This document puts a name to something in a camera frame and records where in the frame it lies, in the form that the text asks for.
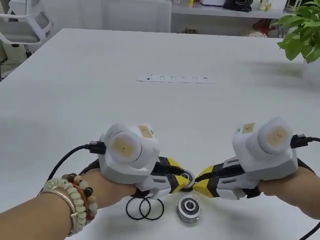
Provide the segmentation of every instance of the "metal bearing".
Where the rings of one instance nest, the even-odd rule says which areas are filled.
[[[181,177],[184,177],[185,179],[189,180],[189,183],[181,189],[182,192],[191,192],[192,187],[195,185],[196,177],[193,175],[192,172],[185,170],[184,173],[181,174]]]
[[[177,204],[176,212],[179,218],[188,224],[195,223],[201,214],[199,201],[193,196],[183,196]]]

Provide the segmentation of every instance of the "white shelf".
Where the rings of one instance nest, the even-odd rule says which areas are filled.
[[[291,14],[284,10],[269,10],[261,11],[252,8],[251,12],[233,11],[222,8],[222,6],[205,6],[201,3],[195,3],[193,7],[188,7],[185,1],[172,6],[173,14],[187,14],[187,15],[208,15],[208,16],[225,16],[225,17],[239,17],[239,18],[255,18],[255,19],[280,19],[285,15]]]

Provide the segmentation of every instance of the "table surface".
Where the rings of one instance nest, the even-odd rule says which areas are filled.
[[[0,212],[34,197],[64,154],[116,122],[151,123],[160,154],[195,174],[234,156],[238,124],[279,116],[295,133],[319,137],[320,91],[301,79],[303,60],[286,60],[277,41],[63,29],[0,83]],[[207,75],[216,83],[136,81],[145,73]],[[317,147],[298,156],[320,171]],[[78,152],[57,176],[94,159]],[[317,223],[275,197],[230,201],[193,194],[202,208],[195,225],[177,217],[182,193],[163,199],[164,216],[154,222],[129,219],[126,198],[72,238],[295,240]],[[155,216],[158,205],[152,206]],[[130,211],[138,211],[137,202]]]

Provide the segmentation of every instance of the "black rubber ring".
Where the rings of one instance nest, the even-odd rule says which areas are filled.
[[[133,219],[133,220],[139,221],[139,220],[142,220],[142,219],[146,219],[146,216],[148,216],[148,215],[150,214],[150,212],[151,212],[151,203],[150,203],[150,201],[149,201],[148,199],[146,199],[145,197],[143,197],[143,200],[142,200],[141,202],[144,202],[145,200],[147,201],[147,203],[148,203],[148,205],[149,205],[149,211],[147,212],[146,216],[143,215],[143,214],[141,214],[142,217],[137,218],[137,217],[131,216],[131,215],[129,214],[129,211],[128,211],[129,203],[130,203],[133,199],[138,199],[138,197],[133,197],[133,198],[131,198],[131,199],[127,202],[127,204],[126,204],[126,206],[125,206],[125,213],[128,215],[129,218],[131,218],[131,219]]]
[[[146,215],[144,215],[143,212],[142,212],[142,210],[141,210],[141,207],[142,207],[142,204],[144,203],[144,201],[147,201],[147,202],[149,203],[149,205],[150,205],[149,198],[151,198],[151,197],[150,197],[150,196],[144,197],[143,200],[140,202],[139,212],[140,212],[141,216],[144,217],[144,219],[147,219],[147,220],[149,220],[149,221],[155,221],[155,220],[160,219],[160,218],[164,215],[164,213],[165,213],[165,205],[164,205],[164,203],[158,198],[157,200],[158,200],[159,203],[161,203],[161,205],[162,205],[162,212],[161,212],[160,216],[158,216],[158,217],[156,217],[156,218],[149,218],[148,215],[150,214],[151,211],[148,211],[148,213],[147,213]]]

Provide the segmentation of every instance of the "beaded bracelet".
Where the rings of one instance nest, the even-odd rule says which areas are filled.
[[[59,189],[64,190],[68,196],[66,196],[65,193],[59,191]],[[82,231],[84,226],[86,225],[87,213],[86,207],[84,206],[85,202],[82,200],[80,193],[78,193],[78,190],[73,186],[72,183],[68,182],[66,179],[53,178],[45,183],[43,190],[40,192],[40,195],[50,191],[60,192],[61,194],[56,195],[60,197],[62,197],[61,195],[64,195],[64,197],[62,197],[64,200],[66,200],[66,198],[71,198],[71,201],[73,202],[73,206],[76,212],[72,213],[71,218],[73,220],[73,218],[76,216],[76,221],[72,221],[72,231],[70,232],[68,237]]]
[[[94,190],[89,187],[88,182],[86,180],[83,180],[83,177],[81,175],[71,173],[66,176],[66,180],[68,180],[69,183],[73,184],[73,187],[78,190],[82,200],[84,201],[87,213],[85,225],[87,225],[93,219],[95,219],[98,212],[98,203],[96,202],[96,198],[93,196]]]

